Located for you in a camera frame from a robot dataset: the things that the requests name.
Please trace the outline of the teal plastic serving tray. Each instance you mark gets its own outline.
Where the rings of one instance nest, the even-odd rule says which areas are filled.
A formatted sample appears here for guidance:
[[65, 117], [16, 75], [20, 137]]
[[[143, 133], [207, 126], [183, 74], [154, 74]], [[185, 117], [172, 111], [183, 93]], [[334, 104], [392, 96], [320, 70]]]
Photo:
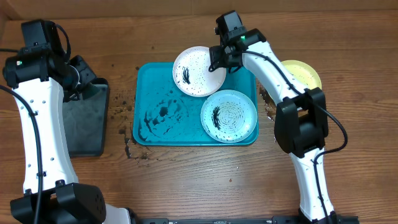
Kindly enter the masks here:
[[224, 146], [203, 129], [206, 100], [188, 96], [172, 77], [172, 62], [143, 65], [137, 74], [132, 136], [144, 146]]

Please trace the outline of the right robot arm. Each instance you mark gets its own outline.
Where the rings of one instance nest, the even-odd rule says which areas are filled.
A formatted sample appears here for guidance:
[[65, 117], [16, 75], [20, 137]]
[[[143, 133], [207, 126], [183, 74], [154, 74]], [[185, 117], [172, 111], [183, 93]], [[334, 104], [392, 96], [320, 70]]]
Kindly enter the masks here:
[[330, 202], [323, 155], [328, 121], [325, 95], [298, 81], [275, 56], [258, 30], [247, 30], [236, 11], [216, 19], [220, 44], [210, 49], [212, 72], [245, 68], [259, 80], [276, 105], [274, 136], [294, 165], [300, 191], [301, 223], [338, 223]]

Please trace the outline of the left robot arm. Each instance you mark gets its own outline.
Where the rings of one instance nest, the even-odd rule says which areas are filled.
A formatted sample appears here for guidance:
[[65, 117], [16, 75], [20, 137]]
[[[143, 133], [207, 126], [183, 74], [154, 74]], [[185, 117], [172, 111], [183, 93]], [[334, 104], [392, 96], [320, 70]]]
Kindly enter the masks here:
[[25, 150], [24, 194], [10, 202], [21, 223], [134, 223], [128, 208], [105, 202], [94, 185], [81, 184], [73, 169], [63, 122], [63, 105], [97, 93], [90, 66], [63, 47], [63, 28], [37, 19], [21, 25], [25, 45], [7, 58], [2, 70], [18, 106]]

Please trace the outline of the black rectangular water tray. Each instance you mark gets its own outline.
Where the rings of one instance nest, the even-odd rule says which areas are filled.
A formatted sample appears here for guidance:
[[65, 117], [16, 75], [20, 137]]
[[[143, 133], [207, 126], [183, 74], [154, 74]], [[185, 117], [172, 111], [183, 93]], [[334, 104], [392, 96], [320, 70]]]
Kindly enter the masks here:
[[96, 157], [103, 154], [109, 85], [104, 78], [92, 84], [101, 89], [87, 100], [63, 103], [63, 123], [70, 157]]

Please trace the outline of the pink speckled plate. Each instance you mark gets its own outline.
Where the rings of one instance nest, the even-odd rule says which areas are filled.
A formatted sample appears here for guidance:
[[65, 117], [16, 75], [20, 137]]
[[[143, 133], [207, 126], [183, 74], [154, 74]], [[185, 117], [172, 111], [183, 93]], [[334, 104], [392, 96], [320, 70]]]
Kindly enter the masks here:
[[177, 87], [189, 96], [204, 97], [219, 90], [226, 78], [226, 69], [209, 72], [210, 50], [196, 46], [184, 50], [174, 61], [172, 73]]

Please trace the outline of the dark cleaning sponge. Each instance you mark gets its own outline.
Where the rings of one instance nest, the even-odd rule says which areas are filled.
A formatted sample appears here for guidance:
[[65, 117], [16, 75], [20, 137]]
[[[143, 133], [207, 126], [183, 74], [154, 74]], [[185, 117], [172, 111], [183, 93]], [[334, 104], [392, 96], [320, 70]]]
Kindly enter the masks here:
[[81, 92], [81, 96], [83, 98], [83, 100], [87, 100], [93, 96], [95, 96], [97, 93], [99, 93], [101, 91], [101, 89], [99, 87], [97, 87], [96, 85], [89, 83], [87, 84], [86, 87], [84, 87], [84, 89]]

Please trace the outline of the yellow speckled plate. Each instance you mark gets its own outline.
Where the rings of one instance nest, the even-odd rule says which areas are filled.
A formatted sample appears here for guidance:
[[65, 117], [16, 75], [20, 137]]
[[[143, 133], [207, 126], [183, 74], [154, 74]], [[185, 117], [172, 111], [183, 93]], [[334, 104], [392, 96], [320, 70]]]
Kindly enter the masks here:
[[[291, 89], [287, 84], [283, 76], [280, 74], [278, 69], [271, 63], [270, 65], [273, 74], [272, 78], [275, 78], [276, 83], [272, 86], [276, 87], [276, 93], [270, 93], [270, 97], [274, 101], [275, 105], [282, 102], [286, 97], [295, 98], [298, 94]], [[277, 63], [279, 70], [284, 73], [284, 76], [288, 79], [291, 85], [296, 90], [304, 93], [305, 89], [312, 90], [314, 88], [322, 88], [322, 83], [318, 73], [308, 64], [298, 60], [285, 60]]]

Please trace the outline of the light blue speckled plate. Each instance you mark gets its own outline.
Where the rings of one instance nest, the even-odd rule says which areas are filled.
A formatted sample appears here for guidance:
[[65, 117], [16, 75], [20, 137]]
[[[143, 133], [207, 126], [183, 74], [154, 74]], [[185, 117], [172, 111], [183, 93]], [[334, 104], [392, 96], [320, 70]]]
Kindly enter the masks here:
[[252, 100], [236, 90], [221, 90], [204, 102], [200, 120], [212, 139], [234, 144], [253, 133], [257, 125], [257, 109]]

